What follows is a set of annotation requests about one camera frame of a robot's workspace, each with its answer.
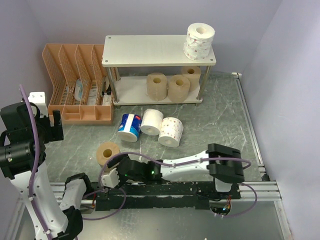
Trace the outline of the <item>brown paper roll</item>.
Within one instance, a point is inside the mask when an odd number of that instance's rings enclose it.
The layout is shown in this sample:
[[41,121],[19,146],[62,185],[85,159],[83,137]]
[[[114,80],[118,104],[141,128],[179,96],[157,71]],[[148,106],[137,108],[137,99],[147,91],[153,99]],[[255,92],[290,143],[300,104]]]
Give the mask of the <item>brown paper roll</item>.
[[184,102],[189,94],[190,81],[187,77],[177,74],[173,75],[168,81],[167,97],[173,103]]

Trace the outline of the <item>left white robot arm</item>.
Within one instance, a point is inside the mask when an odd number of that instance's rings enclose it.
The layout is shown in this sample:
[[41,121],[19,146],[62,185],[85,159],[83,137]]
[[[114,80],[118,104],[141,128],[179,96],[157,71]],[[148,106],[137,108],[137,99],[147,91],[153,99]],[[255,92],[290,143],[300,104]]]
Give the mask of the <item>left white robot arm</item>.
[[31,217],[35,239],[76,240],[83,230],[81,199],[94,192],[83,179],[65,185],[65,205],[58,203],[48,178],[46,144],[64,139],[60,111],[54,110],[54,123],[33,112],[24,101],[3,107],[0,117],[6,130],[0,135],[0,168],[9,178]]

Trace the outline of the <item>white floral roll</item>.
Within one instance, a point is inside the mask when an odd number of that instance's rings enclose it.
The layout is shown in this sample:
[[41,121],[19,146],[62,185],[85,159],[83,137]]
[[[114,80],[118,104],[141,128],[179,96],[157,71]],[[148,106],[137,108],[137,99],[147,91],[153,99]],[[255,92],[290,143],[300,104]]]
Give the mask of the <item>white floral roll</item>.
[[215,29],[206,23],[192,23],[187,28],[183,52],[193,61],[205,59],[212,47]]
[[162,120],[158,142],[161,145],[171,148],[177,148],[180,145],[183,123],[175,117],[166,117]]

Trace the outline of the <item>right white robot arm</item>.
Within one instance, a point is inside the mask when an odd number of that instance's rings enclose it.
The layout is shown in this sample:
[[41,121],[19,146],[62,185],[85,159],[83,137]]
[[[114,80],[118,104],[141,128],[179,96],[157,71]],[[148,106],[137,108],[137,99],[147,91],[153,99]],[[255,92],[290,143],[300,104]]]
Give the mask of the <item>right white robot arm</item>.
[[204,174],[213,178],[212,193],[218,199],[229,194],[233,184],[243,183],[244,169],[251,166],[242,159],[240,150],[229,146],[211,143],[207,150],[195,155],[177,159],[153,159],[136,153],[146,162],[132,160],[131,152],[112,156],[105,167],[108,173],[101,173],[99,183],[109,189],[118,189],[128,180],[151,183],[172,182],[185,175]]

